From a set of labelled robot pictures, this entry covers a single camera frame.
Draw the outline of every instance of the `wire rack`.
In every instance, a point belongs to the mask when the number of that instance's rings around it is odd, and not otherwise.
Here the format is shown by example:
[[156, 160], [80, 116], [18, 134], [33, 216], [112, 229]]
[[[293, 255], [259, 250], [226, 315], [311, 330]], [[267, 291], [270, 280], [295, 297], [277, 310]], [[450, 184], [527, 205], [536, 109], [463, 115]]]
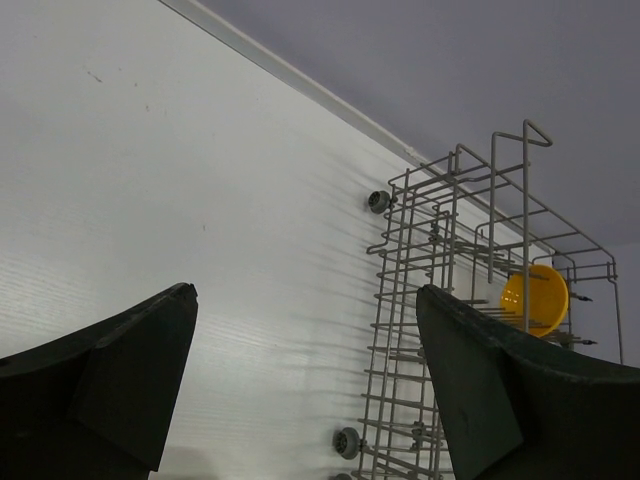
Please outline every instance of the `wire rack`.
[[[503, 142], [516, 142], [522, 160], [499, 170], [497, 147]], [[386, 229], [383, 242], [367, 249], [369, 255], [380, 257], [382, 268], [377, 274], [380, 287], [371, 324], [367, 390], [362, 395], [365, 411], [358, 419], [362, 442], [358, 469], [352, 472], [355, 478], [455, 478], [415, 318], [415, 295], [425, 283], [530, 331], [537, 322], [529, 316], [529, 265], [554, 265], [563, 274], [572, 301], [585, 300], [574, 293], [581, 282], [608, 282], [615, 309], [612, 328], [617, 329], [623, 363], [614, 257], [529, 193], [530, 150], [552, 143], [525, 120], [519, 135], [492, 135], [488, 160], [458, 144], [446, 156], [389, 180], [389, 192], [371, 195], [369, 205], [383, 213]], [[513, 180], [514, 174], [519, 181]], [[496, 208], [497, 193], [507, 190], [521, 198], [516, 214]], [[470, 215], [470, 211], [481, 215]], [[556, 225], [556, 231], [534, 234], [534, 219], [536, 224]], [[567, 248], [566, 240], [580, 247]], [[499, 306], [500, 292], [513, 274], [523, 275], [522, 316]], [[571, 310], [546, 340], [570, 349], [576, 343], [591, 342], [573, 334]]]

